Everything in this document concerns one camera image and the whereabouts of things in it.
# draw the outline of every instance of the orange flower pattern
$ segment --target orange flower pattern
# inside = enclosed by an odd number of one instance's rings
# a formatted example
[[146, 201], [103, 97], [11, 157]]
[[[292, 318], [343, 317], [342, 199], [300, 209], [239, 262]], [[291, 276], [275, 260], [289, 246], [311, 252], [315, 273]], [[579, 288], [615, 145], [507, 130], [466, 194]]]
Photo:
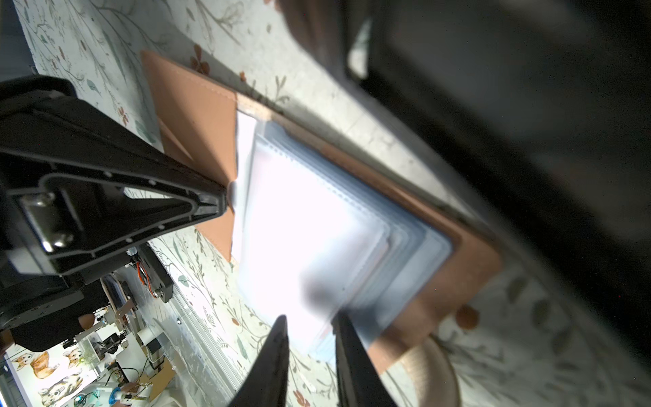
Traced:
[[300, 391], [294, 390], [294, 396], [296, 397], [296, 402], [301, 407], [310, 407], [310, 402], [305, 400], [305, 397], [301, 394]]
[[276, 9], [276, 11], [277, 12], [283, 12], [281, 10], [281, 2], [280, 1], [278, 1], [278, 0], [275, 0], [275, 1], [274, 0], [263, 0], [263, 1], [264, 1], [264, 4], [266, 4], [266, 5], [273, 2], [273, 7]]
[[120, 106], [120, 109], [118, 109], [118, 114], [120, 115], [122, 122], [126, 126], [126, 124], [129, 123], [129, 116], [126, 115], [126, 112], [124, 111], [124, 108], [122, 106]]
[[192, 66], [192, 69], [194, 69], [198, 73], [208, 76], [208, 74], [210, 73], [210, 65], [208, 65], [206, 61], [201, 60], [201, 54], [202, 54], [201, 47], [198, 44], [195, 44], [195, 55], [197, 57], [196, 58], [190, 57], [190, 66]]

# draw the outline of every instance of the leaf pattern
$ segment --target leaf pattern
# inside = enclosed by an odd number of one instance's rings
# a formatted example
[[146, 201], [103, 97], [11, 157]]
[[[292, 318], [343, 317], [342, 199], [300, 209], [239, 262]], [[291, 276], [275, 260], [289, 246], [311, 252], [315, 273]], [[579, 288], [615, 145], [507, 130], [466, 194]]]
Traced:
[[517, 277], [513, 279], [506, 288], [506, 298], [508, 302], [511, 304], [515, 303], [526, 286], [527, 279], [525, 277]]
[[188, 282], [187, 277], [184, 276], [184, 275], [179, 276], [179, 278], [178, 278], [177, 281], [178, 281], [180, 284], [183, 284], [183, 285], [186, 286], [186, 287], [190, 287], [190, 283]]
[[570, 339], [572, 338], [572, 327], [566, 328], [551, 339], [551, 351], [555, 355], [560, 355], [565, 352], [570, 346]]
[[242, 340], [240, 340], [240, 337], [238, 337], [238, 346], [240, 348], [240, 353], [244, 359], [249, 359], [249, 355], [246, 352], [246, 349], [244, 348], [244, 344], [242, 343]]
[[531, 309], [531, 322], [536, 328], [542, 327], [549, 318], [549, 300], [537, 301]]
[[126, 81], [126, 75], [124, 74], [124, 68], [122, 67], [122, 61], [120, 60], [120, 57], [118, 56], [118, 53], [115, 51], [115, 47], [113, 46], [113, 41], [111, 41], [111, 37], [106, 33], [106, 31], [102, 31], [102, 35], [104, 35], [104, 40], [106, 41], [106, 44], [111, 49], [111, 53], [113, 54], [113, 57], [115, 58], [115, 64], [117, 65], [118, 69], [120, 70], [120, 73], [122, 74], [122, 77]]
[[181, 253], [178, 252], [178, 246], [176, 246], [176, 240], [173, 242], [173, 246], [174, 246], [174, 252], [176, 253], [176, 258], [178, 259], [178, 261], [183, 263], [183, 257], [181, 257]]
[[149, 143], [154, 143], [156, 140], [152, 137], [151, 133], [147, 130], [144, 124], [140, 123], [138, 120], [135, 121], [135, 130], [138, 132], [140, 137]]
[[88, 89], [90, 89], [92, 91], [95, 91], [95, 92], [99, 93], [100, 95], [102, 95], [100, 93], [99, 89], [97, 89], [97, 86], [95, 86], [95, 82], [91, 81], [90, 79], [86, 79], [86, 84], [88, 85]]
[[572, 372], [577, 372], [580, 371], [581, 369], [575, 365], [574, 363], [567, 362], [567, 361], [560, 361], [554, 365], [556, 369], [562, 370], [562, 371], [572, 371]]

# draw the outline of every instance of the floral wallpaper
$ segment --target floral wallpaper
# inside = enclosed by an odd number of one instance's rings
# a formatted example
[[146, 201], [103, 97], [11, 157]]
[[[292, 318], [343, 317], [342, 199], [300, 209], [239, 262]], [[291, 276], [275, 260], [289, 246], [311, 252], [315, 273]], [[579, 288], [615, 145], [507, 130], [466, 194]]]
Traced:
[[[14, 0], [41, 74], [161, 148], [140, 63], [154, 50], [256, 98], [344, 150], [362, 150], [468, 215], [438, 179], [294, 42], [278, 0]], [[244, 377], [270, 329], [239, 297], [238, 267], [194, 228], [152, 242], [181, 293]], [[518, 262], [446, 319], [436, 335], [465, 407], [647, 406], [649, 377], [580, 310]], [[416, 395], [400, 363], [382, 376], [401, 406]], [[332, 366], [292, 351], [287, 406], [335, 406]]]

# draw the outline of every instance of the black metal bracket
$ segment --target black metal bracket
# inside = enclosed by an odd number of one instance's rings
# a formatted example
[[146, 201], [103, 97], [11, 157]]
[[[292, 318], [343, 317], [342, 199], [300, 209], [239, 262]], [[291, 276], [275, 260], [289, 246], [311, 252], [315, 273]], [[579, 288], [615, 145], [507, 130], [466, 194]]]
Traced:
[[287, 369], [287, 317], [281, 315], [273, 323], [249, 376], [230, 401], [229, 407], [283, 407], [287, 395]]
[[336, 338], [339, 405], [395, 407], [348, 316], [339, 313], [332, 325]]
[[[3, 249], [19, 273], [73, 274], [226, 210], [223, 186], [52, 90], [63, 86], [19, 85], [0, 104]], [[125, 188], [159, 197], [132, 199]]]
[[167, 270], [149, 244], [141, 244], [137, 249], [138, 253], [134, 257], [143, 263], [142, 266], [147, 272], [152, 292], [162, 302], [168, 302], [174, 293], [174, 281], [172, 277], [169, 276]]

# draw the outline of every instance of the transparent plastic sheet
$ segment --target transparent plastic sheet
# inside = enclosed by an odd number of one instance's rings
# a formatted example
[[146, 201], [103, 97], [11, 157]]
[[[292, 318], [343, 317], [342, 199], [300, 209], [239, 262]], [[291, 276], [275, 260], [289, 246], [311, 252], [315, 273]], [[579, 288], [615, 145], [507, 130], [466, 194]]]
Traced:
[[175, 294], [163, 303], [140, 284], [133, 268], [117, 273], [129, 284], [138, 315], [147, 325], [157, 324], [162, 328], [163, 333], [157, 339], [186, 396], [197, 406], [226, 406], [244, 378], [231, 367], [185, 298]]
[[[268, 323], [286, 314], [292, 344], [316, 359], [334, 362], [329, 322], [337, 310], [349, 310], [368, 346], [451, 254], [447, 237], [293, 140], [276, 123], [257, 124], [249, 177], [240, 290]], [[314, 192], [318, 188], [339, 201], [323, 198]], [[338, 216], [343, 207], [344, 215]], [[372, 231], [377, 225], [357, 236], [346, 236], [345, 228], [328, 235], [336, 225], [351, 225], [359, 214], [383, 225], [381, 239], [375, 240], [377, 229]], [[302, 225], [296, 222], [300, 217]], [[315, 246], [322, 232], [324, 250]], [[375, 249], [358, 250], [342, 261], [338, 250], [361, 245], [360, 239]], [[265, 261], [277, 257], [285, 260], [271, 266]]]

